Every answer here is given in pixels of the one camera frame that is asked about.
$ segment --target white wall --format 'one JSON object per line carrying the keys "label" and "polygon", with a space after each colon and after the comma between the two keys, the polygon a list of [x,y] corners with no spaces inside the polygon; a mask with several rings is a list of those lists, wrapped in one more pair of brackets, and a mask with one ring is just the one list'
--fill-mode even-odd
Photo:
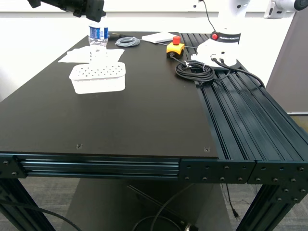
{"label": "white wall", "polygon": [[[13,12],[14,7],[10,4],[4,7],[4,3],[10,1],[0,0],[0,101],[81,40],[87,35],[88,29],[86,18],[73,18],[71,14],[50,6],[33,10],[28,8],[26,0],[11,1],[22,2],[22,7]],[[131,5],[135,1],[143,2],[142,7],[135,8],[135,12],[124,12],[123,6],[118,7],[116,12],[116,5],[113,5],[113,8],[109,6],[110,11],[113,11],[108,13],[111,31],[212,32],[204,12],[185,12],[185,8],[178,7],[174,12],[144,13],[158,9],[148,7],[143,0],[129,1],[130,9],[127,11],[133,10]],[[216,11],[219,9],[219,4],[215,2],[219,1],[208,2],[211,21],[215,25]],[[251,12],[247,13],[243,23],[239,61],[267,83],[292,17],[281,20],[263,19],[263,13],[258,12],[265,10],[264,3],[267,3],[267,0],[252,0]]]}

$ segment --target table leg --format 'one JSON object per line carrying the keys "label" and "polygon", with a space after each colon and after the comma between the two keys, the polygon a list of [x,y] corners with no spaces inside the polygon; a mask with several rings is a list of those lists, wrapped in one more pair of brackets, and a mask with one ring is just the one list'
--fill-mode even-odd
{"label": "table leg", "polygon": [[281,185],[262,185],[236,231],[272,231],[305,196],[298,199],[293,195]]}
{"label": "table leg", "polygon": [[[0,179],[0,199],[37,206],[18,179]],[[43,213],[0,205],[0,212],[19,231],[55,231]]]}

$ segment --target white tissue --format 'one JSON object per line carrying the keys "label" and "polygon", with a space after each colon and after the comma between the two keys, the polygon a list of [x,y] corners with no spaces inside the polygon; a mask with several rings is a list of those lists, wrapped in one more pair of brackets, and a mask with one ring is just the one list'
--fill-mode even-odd
{"label": "white tissue", "polygon": [[[123,52],[124,49],[107,50],[108,61],[118,62]],[[88,64],[89,62],[90,62],[90,46],[68,51],[67,55],[58,61],[58,63],[83,63],[83,64]]]}

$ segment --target power cord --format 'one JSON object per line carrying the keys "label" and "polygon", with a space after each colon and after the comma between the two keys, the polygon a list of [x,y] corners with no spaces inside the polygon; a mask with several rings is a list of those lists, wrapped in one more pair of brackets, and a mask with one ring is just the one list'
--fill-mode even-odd
{"label": "power cord", "polygon": [[[214,80],[215,71],[212,67],[196,60],[188,60],[181,62],[173,55],[171,55],[170,57],[179,62],[179,64],[175,68],[175,72],[179,77],[196,82],[211,82]],[[196,68],[201,70],[202,72],[200,73],[187,72],[186,70],[190,68]]]}
{"label": "power cord", "polygon": [[[137,228],[143,221],[145,221],[145,220],[147,220],[147,219],[150,219],[150,218],[155,218],[155,216],[149,216],[149,217],[146,217],[146,218],[141,219],[140,221],[138,221],[138,222],[134,225],[134,227],[131,229],[131,231],[135,231],[136,228]],[[169,221],[169,222],[172,223],[174,226],[176,226],[177,229],[178,229],[179,231],[182,231],[182,229],[181,229],[173,220],[170,220],[169,218],[162,217],[162,216],[159,216],[158,218],[165,219],[165,220]]]}
{"label": "power cord", "polygon": [[180,190],[179,192],[177,192],[176,194],[174,194],[172,197],[170,197],[169,200],[167,200],[166,203],[164,203],[164,205],[160,208],[160,210],[157,212],[156,216],[154,217],[154,220],[151,224],[151,228],[150,228],[150,231],[153,231],[154,229],[154,225],[155,225],[155,222],[157,221],[159,215],[161,214],[161,212],[164,210],[164,208],[174,199],[176,198],[177,196],[179,196],[181,193],[183,193],[185,190],[189,189],[190,187],[192,187],[193,184],[190,184],[188,185],[186,188]]}
{"label": "power cord", "polygon": [[239,220],[239,219],[241,219],[241,217],[240,217],[240,215],[236,212],[236,210],[233,208],[233,205],[232,205],[232,202],[231,202],[231,198],[230,198],[230,192],[229,192],[228,184],[226,184],[226,187],[227,187],[227,193],[228,193],[228,198],[229,198],[229,204],[230,204],[230,206],[231,206],[233,215],[234,215],[234,217],[235,217],[237,220]]}
{"label": "power cord", "polygon": [[213,26],[213,24],[212,24],[211,21],[210,21],[210,17],[208,16],[206,3],[205,3],[204,0],[202,0],[202,2],[204,3],[204,6],[205,6],[205,12],[206,12],[206,15],[207,15],[208,22],[209,22],[209,23],[211,24],[211,26],[213,27],[213,30],[216,31],[215,28],[214,28],[214,26]]}
{"label": "power cord", "polygon": [[116,45],[119,47],[134,47],[139,45],[140,39],[136,37],[124,37],[116,41]]}
{"label": "power cord", "polygon": [[236,68],[227,66],[227,65],[224,64],[223,59],[220,59],[221,62],[219,62],[219,61],[217,60],[217,58],[212,58],[212,61],[215,62],[215,63],[217,63],[219,66],[224,67],[224,68],[227,68],[227,69],[229,69],[229,70],[231,70],[231,71],[242,72],[242,73],[244,73],[244,74],[247,74],[247,75],[251,76],[252,78],[256,79],[256,80],[260,83],[260,86],[261,86],[261,87],[264,87],[264,88],[265,88],[264,83],[262,82],[262,80],[261,80],[258,76],[254,75],[254,74],[252,74],[252,73],[250,73],[250,72],[248,72],[248,71],[244,71],[244,70],[242,70],[242,69],[236,69]]}
{"label": "power cord", "polygon": [[39,208],[39,207],[36,207],[36,206],[33,206],[33,205],[27,205],[27,204],[23,204],[23,203],[15,203],[15,202],[4,201],[4,200],[0,200],[0,204],[1,205],[9,205],[9,206],[13,206],[13,207],[27,208],[27,209],[35,210],[35,211],[38,211],[38,212],[47,213],[49,215],[52,215],[52,216],[55,216],[57,218],[64,220],[65,222],[67,222],[68,224],[73,226],[77,231],[82,231],[81,228],[79,228],[77,225],[75,225],[69,219],[61,216],[60,214],[51,212],[47,209]]}

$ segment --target floor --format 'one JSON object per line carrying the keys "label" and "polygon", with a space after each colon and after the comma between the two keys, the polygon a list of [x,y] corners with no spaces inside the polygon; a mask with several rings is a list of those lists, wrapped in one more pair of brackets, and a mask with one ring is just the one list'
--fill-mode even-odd
{"label": "floor", "polygon": [[[308,116],[294,117],[294,120],[299,126],[308,131]],[[21,179],[21,182],[38,206],[65,216],[78,186],[79,179],[28,178]],[[233,230],[235,230],[240,221],[237,221],[232,214],[227,200],[225,185],[221,185],[221,187],[225,195],[225,203],[231,225]],[[241,217],[246,213],[258,190],[259,186],[255,185],[230,185],[233,206]],[[47,218],[57,231],[61,230],[61,220],[49,215],[47,215]],[[308,197],[304,198],[301,203],[295,205],[275,229],[275,231],[293,230],[308,230]],[[0,214],[0,231],[16,231],[15,227],[2,214]]]}

